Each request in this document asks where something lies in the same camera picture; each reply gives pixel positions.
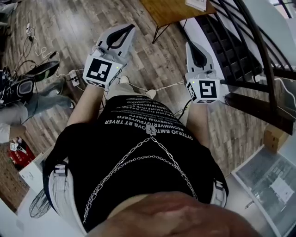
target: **foot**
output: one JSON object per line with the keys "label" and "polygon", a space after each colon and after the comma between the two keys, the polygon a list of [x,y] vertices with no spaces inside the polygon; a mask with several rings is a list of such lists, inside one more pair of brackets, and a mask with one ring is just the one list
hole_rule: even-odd
{"label": "foot", "polygon": [[129,84],[129,78],[127,77],[127,76],[122,76],[121,78],[120,78],[120,82],[119,82],[119,84]]}
{"label": "foot", "polygon": [[64,90],[64,85],[65,85],[65,79],[61,79],[63,81],[62,87],[59,90],[56,90],[56,94],[62,94]]}
{"label": "foot", "polygon": [[75,109],[76,102],[74,100],[71,100],[71,106],[69,107],[70,109]]}
{"label": "foot", "polygon": [[148,96],[151,99],[154,99],[154,97],[156,96],[156,91],[155,90],[149,90],[144,95]]}

